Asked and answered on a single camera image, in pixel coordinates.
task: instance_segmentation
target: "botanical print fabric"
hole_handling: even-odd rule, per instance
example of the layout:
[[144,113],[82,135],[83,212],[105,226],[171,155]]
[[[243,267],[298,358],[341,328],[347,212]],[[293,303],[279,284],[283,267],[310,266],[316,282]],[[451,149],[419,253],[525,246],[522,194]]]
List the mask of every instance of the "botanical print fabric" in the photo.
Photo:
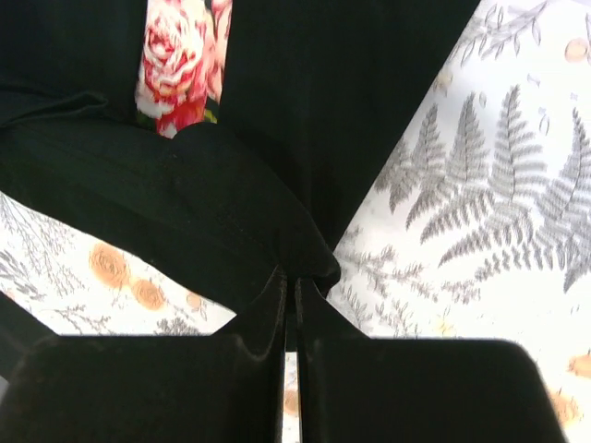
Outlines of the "botanical print fabric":
[[139,121],[165,137],[217,121],[232,0],[150,0],[139,67]]
[[[160,134],[215,119],[231,10],[150,1],[137,103]],[[485,0],[339,244],[330,294],[373,337],[520,343],[572,443],[591,438],[590,41],[591,2]],[[57,333],[210,334],[234,315],[2,194],[0,223],[0,290]],[[289,354],[286,442],[296,388]]]
[[591,439],[591,2],[483,2],[339,244],[374,337],[516,341]]

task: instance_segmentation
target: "red rose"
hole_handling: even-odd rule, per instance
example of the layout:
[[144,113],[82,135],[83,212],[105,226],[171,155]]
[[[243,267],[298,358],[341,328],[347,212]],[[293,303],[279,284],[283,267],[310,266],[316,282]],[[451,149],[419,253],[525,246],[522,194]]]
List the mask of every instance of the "red rose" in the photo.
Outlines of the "red rose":
[[205,106],[215,68],[213,28],[202,0],[150,1],[136,97],[140,111],[163,118],[185,102],[192,104],[184,109]]
[[215,67],[210,75],[209,92],[218,102],[222,95],[225,56],[232,25],[232,0],[211,0],[211,11],[215,19]]
[[177,131],[180,131],[185,126],[202,121],[205,112],[205,101],[206,96],[201,96],[200,100],[183,102],[169,114],[163,114],[160,118],[157,118],[156,130],[158,134],[172,138]]

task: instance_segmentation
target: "rose print fabric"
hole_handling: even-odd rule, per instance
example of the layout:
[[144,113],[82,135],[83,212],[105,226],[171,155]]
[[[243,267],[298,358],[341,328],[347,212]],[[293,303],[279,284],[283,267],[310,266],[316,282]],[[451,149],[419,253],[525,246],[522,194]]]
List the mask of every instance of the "rose print fabric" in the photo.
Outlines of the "rose print fabric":
[[185,126],[217,120],[232,0],[150,0],[136,103],[173,137]]

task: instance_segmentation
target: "gray fern pattern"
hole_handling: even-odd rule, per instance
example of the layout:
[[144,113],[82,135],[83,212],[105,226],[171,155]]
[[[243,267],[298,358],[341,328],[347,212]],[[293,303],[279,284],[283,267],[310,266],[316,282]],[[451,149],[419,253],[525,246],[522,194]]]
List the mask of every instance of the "gray fern pattern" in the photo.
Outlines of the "gray fern pattern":
[[400,203],[410,197],[419,182],[420,172],[411,163],[408,145],[401,138],[378,175],[374,187],[378,192],[389,190],[390,211],[394,212]]
[[445,180],[451,183],[450,190],[456,192],[448,202],[431,217],[421,234],[421,243],[453,228],[461,228],[470,222],[470,214],[476,221],[488,215],[494,203],[492,191],[476,186],[488,177],[488,149],[474,109],[475,94],[464,102],[458,122],[455,141],[449,159],[446,161]]
[[[386,245],[379,253],[362,252],[356,244],[361,230],[347,230],[335,255],[343,269],[341,283],[331,292],[329,302],[336,307],[352,324],[366,333],[371,332],[371,324],[388,327],[395,337],[415,337],[420,334],[418,323],[414,320],[409,304],[400,300],[392,284],[402,286],[409,293],[432,304],[451,301],[468,305],[480,299],[480,289],[476,281],[444,281],[434,283],[425,276],[426,267],[419,262],[401,266],[392,245]],[[354,291],[352,277],[363,276],[367,280],[368,292],[363,297]],[[374,307],[368,300],[377,301]]]
[[542,147],[530,143],[533,132],[519,110],[519,87],[505,96],[497,124],[492,169],[488,178],[490,215],[474,231],[452,245],[440,266],[458,257],[491,249],[493,245],[519,245],[529,241],[534,227],[526,201],[537,197],[536,187],[546,183],[546,165],[535,160]]
[[573,146],[559,177],[536,199],[543,223],[520,248],[493,254],[475,278],[485,281],[511,269],[564,271],[567,292],[591,271],[591,145],[579,113],[573,110]]
[[415,204],[406,217],[406,229],[427,211],[437,207],[455,192],[453,183],[445,179],[445,145],[440,142],[436,104],[428,110],[421,125],[412,163],[423,180]]

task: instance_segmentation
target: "floral pattern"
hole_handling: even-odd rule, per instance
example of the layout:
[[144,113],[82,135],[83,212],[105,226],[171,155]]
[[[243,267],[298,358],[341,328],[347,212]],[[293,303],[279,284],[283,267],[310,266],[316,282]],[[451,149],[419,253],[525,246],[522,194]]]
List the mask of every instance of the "floral pattern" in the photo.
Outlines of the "floral pattern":
[[211,106],[222,97],[231,15],[231,0],[213,0],[211,8],[203,0],[148,3],[136,103],[160,135],[216,121]]
[[[215,120],[232,1],[207,5],[150,0],[137,103],[166,137]],[[372,337],[521,344],[571,443],[591,436],[590,15],[481,3],[339,244],[329,296]],[[0,223],[0,290],[58,333],[211,334],[234,315],[3,194]],[[295,354],[284,383],[291,443]]]

